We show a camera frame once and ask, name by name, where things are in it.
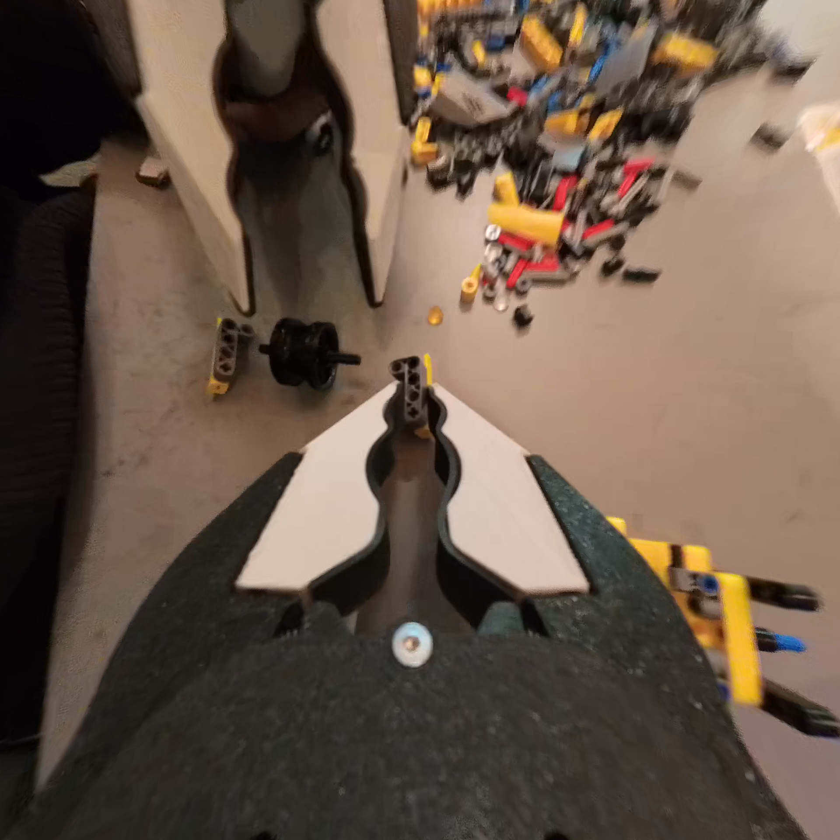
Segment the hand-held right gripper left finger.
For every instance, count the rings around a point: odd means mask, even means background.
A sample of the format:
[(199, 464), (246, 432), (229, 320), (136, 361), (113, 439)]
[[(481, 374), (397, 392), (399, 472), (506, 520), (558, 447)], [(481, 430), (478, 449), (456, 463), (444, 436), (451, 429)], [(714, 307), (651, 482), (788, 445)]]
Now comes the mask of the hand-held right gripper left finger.
[(383, 586), (390, 543), (382, 501), (394, 466), (391, 383), (300, 452), (235, 582), (240, 591), (357, 612)]

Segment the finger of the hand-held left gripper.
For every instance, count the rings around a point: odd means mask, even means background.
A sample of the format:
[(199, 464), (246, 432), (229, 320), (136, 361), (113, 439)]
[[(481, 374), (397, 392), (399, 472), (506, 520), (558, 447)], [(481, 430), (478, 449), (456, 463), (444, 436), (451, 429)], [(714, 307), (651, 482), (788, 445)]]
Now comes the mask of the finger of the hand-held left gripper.
[(205, 256), (236, 308), (254, 311), (253, 271), (235, 207), (236, 147), (219, 101), (225, 2), (128, 1), (143, 124)]
[(353, 244), (372, 308), (384, 301), (407, 177), (407, 128), (385, 9), (382, 1), (315, 2), (313, 9), (315, 40), (335, 90)]

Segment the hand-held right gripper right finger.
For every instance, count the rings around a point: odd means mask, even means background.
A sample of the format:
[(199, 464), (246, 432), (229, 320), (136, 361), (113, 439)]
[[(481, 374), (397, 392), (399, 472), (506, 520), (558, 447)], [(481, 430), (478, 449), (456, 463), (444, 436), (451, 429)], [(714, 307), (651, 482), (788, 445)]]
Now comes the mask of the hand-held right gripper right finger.
[(428, 391), (440, 587), (467, 622), (497, 602), (588, 595), (590, 581), (530, 453), (441, 385)]

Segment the yellow panel grey beam piece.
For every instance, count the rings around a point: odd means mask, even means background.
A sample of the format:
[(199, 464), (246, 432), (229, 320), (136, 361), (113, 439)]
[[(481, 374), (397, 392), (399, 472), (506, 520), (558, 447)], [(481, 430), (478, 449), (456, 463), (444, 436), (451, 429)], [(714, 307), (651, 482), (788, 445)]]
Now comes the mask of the yellow panel grey beam piece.
[(239, 362), (249, 351), (256, 332), (250, 322), (232, 318), (216, 319), (211, 369), (206, 394), (216, 399), (228, 393), (235, 381)]
[(431, 356), (425, 353), (398, 358), (390, 363), (389, 371), (396, 383), (388, 406), (395, 431), (430, 440), (433, 435), (428, 420), (428, 389), (434, 383)]

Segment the black wheel hub with axle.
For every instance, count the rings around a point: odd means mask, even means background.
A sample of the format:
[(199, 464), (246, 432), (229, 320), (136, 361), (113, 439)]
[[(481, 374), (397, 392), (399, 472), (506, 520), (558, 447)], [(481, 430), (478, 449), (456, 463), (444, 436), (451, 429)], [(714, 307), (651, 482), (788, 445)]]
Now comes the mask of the black wheel hub with axle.
[(304, 322), (294, 318), (279, 320), (267, 343), (258, 347), (267, 357), (269, 369), (280, 385), (308, 385), (317, 392), (333, 388), (340, 366), (359, 366), (357, 353), (344, 351), (332, 322)]

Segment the pile of toy building pieces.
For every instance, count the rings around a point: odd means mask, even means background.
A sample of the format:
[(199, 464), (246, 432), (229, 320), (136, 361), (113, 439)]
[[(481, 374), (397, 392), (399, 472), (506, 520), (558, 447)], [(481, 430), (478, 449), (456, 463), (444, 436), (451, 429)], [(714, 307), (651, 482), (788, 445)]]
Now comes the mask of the pile of toy building pieces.
[(461, 283), (504, 312), (564, 284), (600, 250), (603, 278), (670, 185), (700, 180), (669, 152), (713, 85), (767, 70), (798, 81), (816, 57), (769, 28), (766, 2), (416, 2), (409, 160), (460, 201), (494, 174), (483, 256)]

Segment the person's left hand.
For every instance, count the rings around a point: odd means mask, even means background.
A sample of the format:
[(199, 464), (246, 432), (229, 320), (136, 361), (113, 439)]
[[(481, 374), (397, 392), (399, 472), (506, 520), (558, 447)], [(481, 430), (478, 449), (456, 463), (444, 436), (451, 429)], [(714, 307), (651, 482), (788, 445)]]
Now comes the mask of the person's left hand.
[(333, 145), (333, 114), (324, 91), (309, 80), (292, 82), (265, 100), (226, 101), (227, 127), (237, 144), (288, 144), (303, 140), (315, 154)]

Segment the small yellow toy assembly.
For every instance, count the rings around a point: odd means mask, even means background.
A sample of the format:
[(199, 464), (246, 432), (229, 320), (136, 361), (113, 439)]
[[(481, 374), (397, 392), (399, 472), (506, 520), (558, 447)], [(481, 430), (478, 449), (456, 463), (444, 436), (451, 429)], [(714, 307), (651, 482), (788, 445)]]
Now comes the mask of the small yellow toy assembly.
[(632, 538), (623, 519), (607, 520), (674, 597), (725, 702), (759, 709), (811, 738), (839, 739), (829, 709), (763, 676), (761, 654), (803, 654), (805, 643), (757, 625), (752, 615), (753, 604), (816, 613), (823, 606), (819, 594), (803, 584), (722, 572), (706, 547)]

